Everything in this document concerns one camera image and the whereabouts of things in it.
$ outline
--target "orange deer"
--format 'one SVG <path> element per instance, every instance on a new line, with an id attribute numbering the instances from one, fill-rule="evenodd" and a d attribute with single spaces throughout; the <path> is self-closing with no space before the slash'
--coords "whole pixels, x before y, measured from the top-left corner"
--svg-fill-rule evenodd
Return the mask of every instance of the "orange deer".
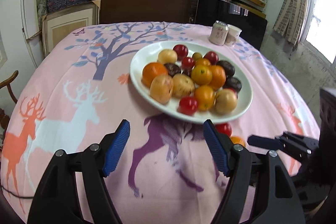
<path id="1" fill-rule="evenodd" d="M 2 150 L 2 156 L 8 160 L 8 167 L 6 174 L 7 188 L 8 188 L 9 175 L 12 172 L 14 187 L 18 195 L 19 193 L 16 180 L 16 165 L 20 162 L 21 156 L 26 150 L 28 136 L 30 135 L 33 140 L 35 139 L 35 120 L 38 119 L 41 121 L 45 118 L 45 116 L 43 116 L 44 114 L 44 109 L 42 107 L 43 102 L 40 104 L 39 107 L 37 107 L 40 99 L 40 94 L 38 94 L 37 96 L 33 97 L 31 100 L 28 101 L 26 111 L 23 112 L 22 105 L 26 98 L 27 97 L 24 97 L 20 104 L 20 114 L 24 118 L 23 122 L 25 123 L 22 128 L 22 131 L 19 136 L 7 132 L 5 138 L 5 143 L 7 145 L 4 145 L 4 148 Z M 25 213 L 25 210 L 22 206 L 20 199 L 19 202 L 23 212 Z"/>
<path id="2" fill-rule="evenodd" d="M 292 121 L 293 125 L 295 126 L 295 133 L 298 135 L 303 136 L 303 130 L 300 124 L 302 123 L 301 120 L 295 116 L 295 108 L 292 106 L 289 106 L 287 109 L 284 109 L 281 104 L 278 104 L 278 109 L 284 111 L 287 116 Z M 291 159 L 291 165 L 289 167 L 288 173 L 291 175 L 293 173 L 293 169 L 295 166 L 295 159 Z"/>

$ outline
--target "table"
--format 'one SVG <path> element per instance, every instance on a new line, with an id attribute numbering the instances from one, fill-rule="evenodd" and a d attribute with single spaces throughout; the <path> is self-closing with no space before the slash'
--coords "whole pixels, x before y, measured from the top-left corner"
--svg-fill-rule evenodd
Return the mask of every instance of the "table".
<path id="1" fill-rule="evenodd" d="M 289 130 L 318 138 L 320 132 L 303 99 L 270 61 L 242 39 L 235 47 L 213 45 L 210 32 L 200 25 L 133 22 L 70 33 L 37 68 L 14 109 L 2 153 L 4 187 L 33 196 L 56 150 L 83 151 L 127 119 L 130 138 L 116 171 L 105 179 L 123 223 L 210 223 L 227 179 L 216 171 L 200 125 L 160 113 L 137 93 L 129 79 L 135 52 L 156 41 L 191 41 L 233 60 L 253 89 L 251 107 L 230 122 L 235 136 L 273 138 Z M 279 154 L 289 173 L 297 172 L 298 163 Z M 76 179 L 83 215 L 92 221 L 80 174 Z M 249 216 L 253 192 L 241 220 Z M 5 197 L 26 221 L 31 199 Z"/>

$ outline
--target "deer print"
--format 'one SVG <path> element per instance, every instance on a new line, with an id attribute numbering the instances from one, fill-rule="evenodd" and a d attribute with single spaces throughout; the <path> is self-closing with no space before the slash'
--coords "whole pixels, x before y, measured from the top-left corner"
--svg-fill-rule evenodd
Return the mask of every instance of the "deer print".
<path id="1" fill-rule="evenodd" d="M 44 114 L 44 109 L 42 107 L 43 102 L 41 102 L 40 106 L 38 106 L 40 94 L 29 100 L 26 106 L 26 111 L 23 111 L 22 105 L 26 100 L 26 98 L 27 97 L 24 97 L 20 104 L 20 114 L 23 117 L 23 122 L 25 123 L 20 135 L 16 136 L 10 132 L 7 132 L 6 134 L 6 143 L 15 144 L 15 149 L 13 149 L 12 147 L 10 148 L 8 145 L 6 145 L 4 146 L 4 149 L 2 151 L 2 156 L 8 160 L 7 173 L 6 173 L 7 188 L 8 188 L 9 175 L 10 173 L 12 173 L 14 180 L 14 187 L 18 195 L 19 193 L 16 180 L 16 165 L 20 162 L 21 156 L 23 155 L 27 147 L 28 137 L 30 137 L 32 140 L 35 139 L 35 121 L 42 121 L 45 118 L 45 116 L 43 116 Z M 21 204 L 20 199 L 19 202 L 23 212 L 25 213 L 25 210 Z"/>
<path id="2" fill-rule="evenodd" d="M 292 106 L 289 106 L 287 109 L 282 107 L 281 103 L 277 105 L 279 110 L 282 110 L 287 114 L 287 116 L 290 118 L 291 122 L 295 126 L 295 133 L 298 135 L 303 136 L 303 130 L 300 126 L 302 124 L 301 120 L 298 118 L 298 115 L 295 111 L 295 108 Z M 291 158 L 291 165 L 289 167 L 288 173 L 291 175 L 293 173 L 294 166 L 296 164 L 296 160 Z"/>
<path id="3" fill-rule="evenodd" d="M 59 149 L 63 149 L 66 153 L 75 153 L 82 142 L 86 133 L 86 122 L 92 121 L 98 124 L 100 119 L 97 115 L 94 104 L 105 102 L 107 99 L 102 99 L 104 92 L 100 92 L 98 87 L 93 92 L 90 92 L 90 80 L 80 84 L 76 88 L 76 97 L 72 97 L 68 92 L 68 86 L 71 82 L 66 82 L 63 85 L 63 92 L 66 98 L 73 102 L 73 106 L 77 107 L 75 114 L 70 122 L 60 120 L 44 119 L 36 121 L 36 136 L 35 139 L 29 139 L 30 145 L 26 149 L 26 174 L 30 186 L 33 190 L 35 187 L 28 172 L 28 157 L 36 149 L 41 148 L 45 152 L 55 153 Z"/>
<path id="4" fill-rule="evenodd" d="M 168 145 L 168 153 L 166 160 L 171 163 L 177 175 L 185 182 L 188 187 L 195 189 L 197 192 L 202 192 L 204 189 L 192 182 L 182 171 L 177 155 L 179 153 L 179 145 L 188 136 L 191 135 L 191 141 L 202 141 L 203 127 L 202 125 L 182 122 L 169 117 L 165 114 L 151 116 L 145 119 L 143 125 L 148 125 L 148 141 L 147 143 L 134 150 L 132 165 L 128 173 L 128 185 L 134 191 L 135 197 L 143 197 L 139 188 L 135 185 L 135 172 L 140 161 L 149 153 L 153 153 L 161 147 Z M 216 181 L 219 177 L 219 172 L 215 166 Z"/>

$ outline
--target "white plate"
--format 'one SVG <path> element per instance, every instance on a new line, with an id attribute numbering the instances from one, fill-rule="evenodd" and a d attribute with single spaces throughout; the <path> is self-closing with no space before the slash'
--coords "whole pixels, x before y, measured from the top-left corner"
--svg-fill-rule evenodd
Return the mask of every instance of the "white plate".
<path id="1" fill-rule="evenodd" d="M 173 49 L 173 47 L 177 44 L 183 44 L 188 47 L 189 57 L 191 57 L 194 52 L 200 52 L 204 56 L 207 52 L 212 51 L 212 49 L 199 44 L 181 41 L 156 42 L 140 49 L 134 55 L 130 67 L 131 80 L 140 95 L 144 97 L 145 100 L 147 100 L 151 105 L 161 110 L 162 112 L 177 119 L 192 123 L 203 123 L 205 120 L 210 119 L 214 124 L 218 124 L 237 119 L 238 117 L 243 115 L 252 102 L 251 85 L 241 69 L 235 63 L 233 63 L 233 61 L 220 54 L 219 52 L 217 54 L 220 60 L 227 60 L 235 66 L 235 77 L 237 77 L 241 81 L 241 84 L 243 86 L 241 91 L 239 92 L 237 107 L 230 114 L 217 115 L 213 111 L 197 111 L 193 116 L 189 116 L 177 112 L 179 99 L 171 98 L 168 104 L 162 105 L 149 96 L 149 89 L 146 88 L 141 82 L 143 68 L 150 62 L 157 62 L 158 54 L 160 51 L 166 48 Z"/>

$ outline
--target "white deer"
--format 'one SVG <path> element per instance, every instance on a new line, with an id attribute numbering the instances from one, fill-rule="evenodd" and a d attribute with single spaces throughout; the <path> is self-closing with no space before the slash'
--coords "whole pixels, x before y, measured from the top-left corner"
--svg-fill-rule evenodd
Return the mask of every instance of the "white deer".
<path id="1" fill-rule="evenodd" d="M 85 136 L 86 122 L 88 120 L 94 124 L 100 122 L 93 104 L 103 103 L 107 100 L 102 99 L 104 92 L 100 92 L 98 87 L 96 87 L 95 90 L 90 93 L 91 84 L 90 80 L 88 80 L 88 82 L 82 83 L 76 88 L 77 96 L 74 98 L 70 96 L 67 90 L 70 83 L 70 81 L 67 81 L 63 84 L 63 91 L 66 98 L 74 103 L 73 106 L 77 107 L 72 120 L 70 122 L 64 122 L 47 118 L 42 121 L 36 119 L 35 139 L 32 140 L 31 137 L 28 139 L 24 160 L 26 163 L 28 181 L 33 190 L 35 190 L 35 187 L 28 172 L 29 155 L 38 147 L 50 153 L 55 153 L 59 149 L 65 150 L 67 154 L 75 153 Z"/>

